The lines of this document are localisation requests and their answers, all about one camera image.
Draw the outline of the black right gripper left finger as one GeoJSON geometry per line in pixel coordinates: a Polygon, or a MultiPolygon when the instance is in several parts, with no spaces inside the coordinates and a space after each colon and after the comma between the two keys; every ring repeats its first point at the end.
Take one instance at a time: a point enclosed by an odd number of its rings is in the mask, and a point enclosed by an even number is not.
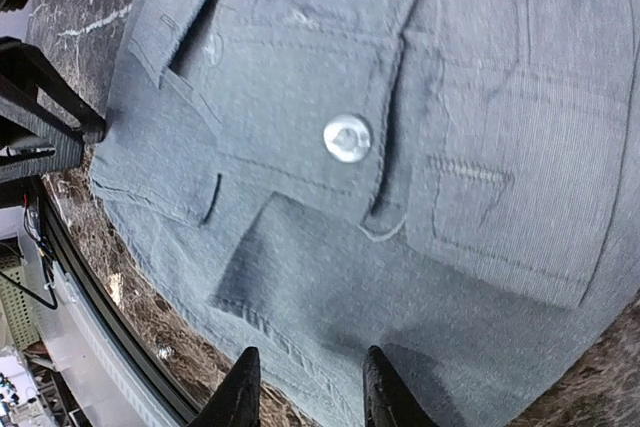
{"type": "Polygon", "coordinates": [[[246,348],[188,427],[258,427],[261,368],[259,350],[246,348]]]}

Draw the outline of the grey long sleeve shirt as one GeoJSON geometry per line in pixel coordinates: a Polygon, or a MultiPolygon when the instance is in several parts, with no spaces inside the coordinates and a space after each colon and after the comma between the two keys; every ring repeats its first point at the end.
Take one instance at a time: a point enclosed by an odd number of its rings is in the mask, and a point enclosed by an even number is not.
{"type": "Polygon", "coordinates": [[[639,0],[133,0],[107,114],[149,281],[325,426],[371,345],[505,425],[639,288],[639,0]]]}

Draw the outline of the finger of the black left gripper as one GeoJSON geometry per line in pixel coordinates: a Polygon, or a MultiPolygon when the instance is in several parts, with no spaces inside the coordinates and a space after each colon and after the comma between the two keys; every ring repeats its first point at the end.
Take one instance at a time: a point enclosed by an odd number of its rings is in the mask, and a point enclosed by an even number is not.
{"type": "Polygon", "coordinates": [[[14,152],[1,158],[3,182],[76,168],[106,131],[39,48],[1,39],[1,147],[14,152]]]}

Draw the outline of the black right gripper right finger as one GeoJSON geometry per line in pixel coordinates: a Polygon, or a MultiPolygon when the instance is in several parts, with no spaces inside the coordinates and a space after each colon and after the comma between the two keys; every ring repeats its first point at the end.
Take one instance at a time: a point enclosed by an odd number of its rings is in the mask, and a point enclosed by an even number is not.
{"type": "Polygon", "coordinates": [[[363,363],[363,402],[367,427],[437,427],[378,346],[363,363]]]}

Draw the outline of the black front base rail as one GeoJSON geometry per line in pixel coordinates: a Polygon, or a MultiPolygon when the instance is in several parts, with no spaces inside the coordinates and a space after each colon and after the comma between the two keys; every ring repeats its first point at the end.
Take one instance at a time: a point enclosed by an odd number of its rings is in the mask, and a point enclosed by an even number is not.
{"type": "Polygon", "coordinates": [[[141,389],[141,393],[167,417],[164,425],[188,424],[198,414],[199,406],[144,345],[112,301],[71,238],[42,181],[32,179],[31,188],[39,200],[41,232],[46,244],[55,253],[62,271],[71,277],[71,284],[79,290],[79,299],[88,304],[92,323],[105,338],[112,359],[128,370],[130,378],[125,384],[141,389]]]}

